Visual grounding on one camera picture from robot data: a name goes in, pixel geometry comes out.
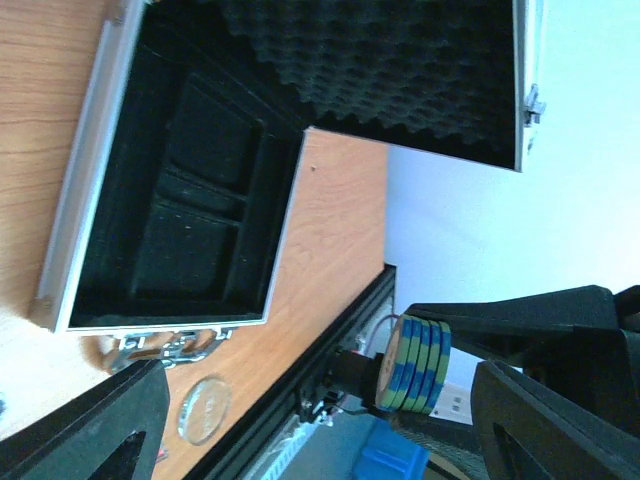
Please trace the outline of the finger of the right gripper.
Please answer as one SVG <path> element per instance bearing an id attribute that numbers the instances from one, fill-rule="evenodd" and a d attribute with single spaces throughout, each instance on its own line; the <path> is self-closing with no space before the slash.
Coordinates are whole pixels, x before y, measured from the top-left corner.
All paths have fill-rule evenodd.
<path id="1" fill-rule="evenodd" d="M 460 470 L 469 479 L 480 478 L 480 446 L 468 424 L 422 414 L 390 414 L 392 429 Z"/>

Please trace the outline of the aluminium poker case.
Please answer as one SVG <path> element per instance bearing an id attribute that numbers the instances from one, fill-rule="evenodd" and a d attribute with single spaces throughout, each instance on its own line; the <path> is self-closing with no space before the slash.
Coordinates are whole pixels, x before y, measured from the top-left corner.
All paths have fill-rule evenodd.
<path id="1" fill-rule="evenodd" d="M 520 170 L 543 1 L 113 1 L 30 317 L 115 335 L 264 323 L 306 133 Z"/>

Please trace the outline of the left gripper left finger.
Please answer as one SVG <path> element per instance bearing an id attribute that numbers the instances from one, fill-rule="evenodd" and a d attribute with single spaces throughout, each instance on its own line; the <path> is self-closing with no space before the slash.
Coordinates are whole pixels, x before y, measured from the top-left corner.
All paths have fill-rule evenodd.
<path id="1" fill-rule="evenodd" d="M 169 409 L 163 364 L 137 361 L 1 442 L 3 479 L 149 479 Z"/>

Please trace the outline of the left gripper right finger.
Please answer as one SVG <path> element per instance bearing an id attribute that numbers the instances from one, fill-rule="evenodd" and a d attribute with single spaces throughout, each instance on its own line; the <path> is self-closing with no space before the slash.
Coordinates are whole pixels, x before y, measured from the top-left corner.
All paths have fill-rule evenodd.
<path id="1" fill-rule="evenodd" d="M 478 364 L 473 429 L 492 479 L 637 479 L 639 439 L 500 361 Z"/>

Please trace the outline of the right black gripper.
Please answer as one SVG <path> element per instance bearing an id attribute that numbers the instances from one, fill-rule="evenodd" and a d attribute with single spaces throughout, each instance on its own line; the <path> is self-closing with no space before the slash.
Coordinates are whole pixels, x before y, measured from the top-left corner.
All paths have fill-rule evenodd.
<path id="1" fill-rule="evenodd" d="M 442 321 L 452 346 L 482 359 L 526 360 L 524 373 L 639 436 L 639 287 L 590 285 L 486 303 L 414 303 Z"/>

